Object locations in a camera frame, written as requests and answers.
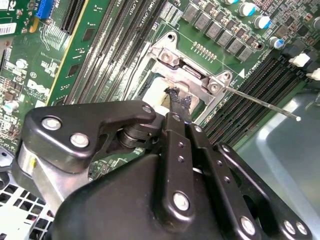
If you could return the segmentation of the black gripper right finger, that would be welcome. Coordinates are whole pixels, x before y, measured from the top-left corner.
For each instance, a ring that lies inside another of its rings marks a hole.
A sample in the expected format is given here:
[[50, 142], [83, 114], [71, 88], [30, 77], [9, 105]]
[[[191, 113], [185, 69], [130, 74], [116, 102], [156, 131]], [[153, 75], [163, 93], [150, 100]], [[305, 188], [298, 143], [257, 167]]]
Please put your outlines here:
[[191, 98], [181, 100], [192, 146], [196, 207], [183, 240], [311, 240], [303, 220], [227, 144], [211, 144], [191, 120]]

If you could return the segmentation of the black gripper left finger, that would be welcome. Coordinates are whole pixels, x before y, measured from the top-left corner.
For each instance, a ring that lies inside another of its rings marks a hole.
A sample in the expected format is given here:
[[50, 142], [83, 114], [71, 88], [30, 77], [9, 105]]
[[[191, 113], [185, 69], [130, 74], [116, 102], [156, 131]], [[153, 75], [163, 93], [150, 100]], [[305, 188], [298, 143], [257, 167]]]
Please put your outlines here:
[[160, 115], [141, 100], [39, 107], [25, 117], [17, 163], [54, 212], [81, 187], [139, 158], [159, 156], [153, 214], [169, 232], [185, 232], [196, 217], [192, 145], [178, 88], [167, 88]]

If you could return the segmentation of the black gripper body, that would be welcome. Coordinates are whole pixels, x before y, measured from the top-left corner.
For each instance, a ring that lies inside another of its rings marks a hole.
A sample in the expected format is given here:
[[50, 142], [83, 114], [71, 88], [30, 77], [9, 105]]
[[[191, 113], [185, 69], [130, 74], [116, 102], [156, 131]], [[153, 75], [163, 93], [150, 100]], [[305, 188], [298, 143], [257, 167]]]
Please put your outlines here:
[[50, 228], [53, 240], [211, 240], [213, 214], [202, 177], [195, 173], [196, 218], [182, 233], [167, 231], [154, 216], [160, 157], [139, 157], [73, 192]]

